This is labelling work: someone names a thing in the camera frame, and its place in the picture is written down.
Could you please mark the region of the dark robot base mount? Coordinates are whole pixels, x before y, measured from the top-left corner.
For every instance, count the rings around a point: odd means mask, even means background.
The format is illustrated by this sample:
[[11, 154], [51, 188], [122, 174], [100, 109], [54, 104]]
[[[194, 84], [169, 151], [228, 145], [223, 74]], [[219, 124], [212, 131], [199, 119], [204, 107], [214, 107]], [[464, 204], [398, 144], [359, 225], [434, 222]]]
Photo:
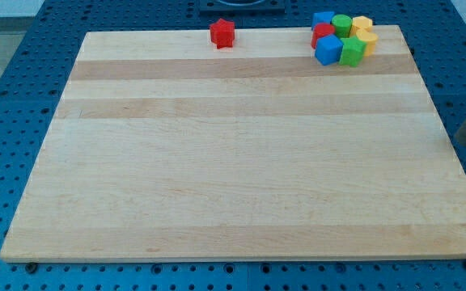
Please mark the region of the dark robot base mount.
[[219, 12], [282, 12], [286, 9], [285, 0], [199, 0], [199, 13]]

